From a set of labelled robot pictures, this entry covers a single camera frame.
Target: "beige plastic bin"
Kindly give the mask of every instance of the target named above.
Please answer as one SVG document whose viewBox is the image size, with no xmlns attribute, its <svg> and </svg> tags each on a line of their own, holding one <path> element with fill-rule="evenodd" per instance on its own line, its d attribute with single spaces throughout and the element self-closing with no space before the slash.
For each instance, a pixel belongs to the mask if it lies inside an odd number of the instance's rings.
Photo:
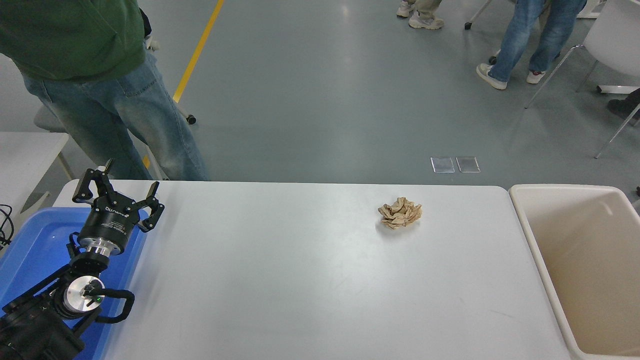
<svg viewBox="0 0 640 360">
<path fill-rule="evenodd" d="M 640 217 L 617 188 L 509 190 L 576 359 L 640 360 Z"/>
</svg>

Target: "black cable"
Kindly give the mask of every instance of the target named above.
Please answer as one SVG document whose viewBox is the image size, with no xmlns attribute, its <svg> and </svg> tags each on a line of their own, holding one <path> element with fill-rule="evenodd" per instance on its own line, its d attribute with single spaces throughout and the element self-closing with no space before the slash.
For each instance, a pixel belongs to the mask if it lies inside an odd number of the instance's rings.
<svg viewBox="0 0 640 360">
<path fill-rule="evenodd" d="M 11 238 L 13 237 L 14 227 L 13 227 L 13 220 L 11 220 L 11 213 L 13 212 L 13 208 L 11 206 L 9 206 L 9 205 L 6 205 L 6 204 L 0 204 L 0 206 L 5 206 L 5 207 L 9 208 L 9 212 L 8 213 L 5 210 L 0 209 L 0 212 L 2 214 L 4 214 L 4 221 L 2 221 L 2 225 L 0 225 L 0 243 L 3 243 L 4 246 L 7 246 L 7 245 L 11 244 Z M 4 225 L 7 222 L 9 223 L 9 226 L 10 226 L 10 229 L 11 229 L 11 232 L 9 233 L 9 236 L 7 236 L 4 233 L 4 230 L 3 230 L 4 229 Z"/>
</svg>

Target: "epoxy floor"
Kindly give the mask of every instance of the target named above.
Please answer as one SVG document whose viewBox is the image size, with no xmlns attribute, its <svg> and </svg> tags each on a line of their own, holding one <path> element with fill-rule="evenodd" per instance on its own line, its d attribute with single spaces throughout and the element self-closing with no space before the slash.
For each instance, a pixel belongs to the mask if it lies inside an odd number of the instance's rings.
<svg viewBox="0 0 640 360">
<path fill-rule="evenodd" d="M 532 108 L 525 83 L 539 29 L 498 91 L 475 73 L 500 46 L 513 4 L 444 1 L 444 28 L 412 29 L 391 0 L 226 0 L 180 105 L 216 181 L 299 183 L 522 183 L 615 186 L 631 200 L 640 185 L 640 134 L 629 127 L 598 160 L 621 122 L 605 105 L 620 95 L 597 84 L 640 85 L 601 65 L 575 92 L 593 58 L 570 58 Z M 173 92 L 216 1 L 140 0 L 150 17 L 159 68 Z M 593 20 L 578 20 L 563 50 L 580 44 Z M 2 131 L 40 131 L 39 102 L 0 58 Z M 77 173 L 91 162 L 69 144 Z M 478 174 L 436 174 L 432 156 L 476 156 Z M 53 166 L 38 186 L 56 195 L 67 180 Z"/>
</svg>

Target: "sneaker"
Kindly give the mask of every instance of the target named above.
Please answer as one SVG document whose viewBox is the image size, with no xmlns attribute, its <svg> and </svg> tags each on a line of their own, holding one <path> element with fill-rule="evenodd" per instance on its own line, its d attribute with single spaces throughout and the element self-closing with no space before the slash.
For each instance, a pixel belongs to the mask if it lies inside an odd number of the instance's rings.
<svg viewBox="0 0 640 360">
<path fill-rule="evenodd" d="M 529 84 L 537 84 L 542 80 L 542 77 L 546 74 L 546 71 L 529 71 L 527 75 L 527 82 Z"/>
<path fill-rule="evenodd" d="M 414 29 L 424 28 L 429 30 L 435 30 L 435 29 L 440 29 L 443 25 L 444 25 L 444 20 L 440 19 L 439 17 L 432 17 L 429 20 L 420 19 L 419 12 L 414 12 L 413 15 L 411 16 L 411 19 L 409 19 L 409 26 L 411 26 Z"/>
<path fill-rule="evenodd" d="M 636 106 L 633 106 L 624 100 L 609 100 L 607 103 L 607 109 L 623 119 L 626 119 L 631 111 L 635 110 Z M 634 115 L 634 119 L 640 120 L 640 110 L 638 110 Z"/>
<path fill-rule="evenodd" d="M 492 78 L 491 76 L 489 76 L 489 71 L 491 71 L 492 67 L 493 67 L 493 65 L 480 64 L 480 65 L 478 65 L 476 67 L 476 73 L 478 74 L 478 76 L 483 78 L 487 83 L 491 84 L 491 86 L 493 86 L 494 88 L 496 88 L 498 90 L 506 89 L 507 88 L 507 82 L 506 81 L 498 81 L 498 80 Z"/>
<path fill-rule="evenodd" d="M 403 1 L 400 3 L 400 7 L 398 8 L 398 11 L 396 11 L 396 15 L 400 17 L 409 17 L 413 9 L 415 9 L 415 4 L 410 4 L 406 1 Z"/>
</svg>

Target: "khaki pants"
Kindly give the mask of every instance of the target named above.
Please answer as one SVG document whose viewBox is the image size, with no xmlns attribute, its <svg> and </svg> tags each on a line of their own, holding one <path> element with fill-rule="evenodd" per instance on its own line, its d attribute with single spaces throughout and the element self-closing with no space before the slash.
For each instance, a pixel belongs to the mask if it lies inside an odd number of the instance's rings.
<svg viewBox="0 0 640 360">
<path fill-rule="evenodd" d="M 415 4 L 415 9 L 420 13 L 422 20 L 433 19 L 434 13 L 442 0 L 406 0 L 409 4 Z"/>
</svg>

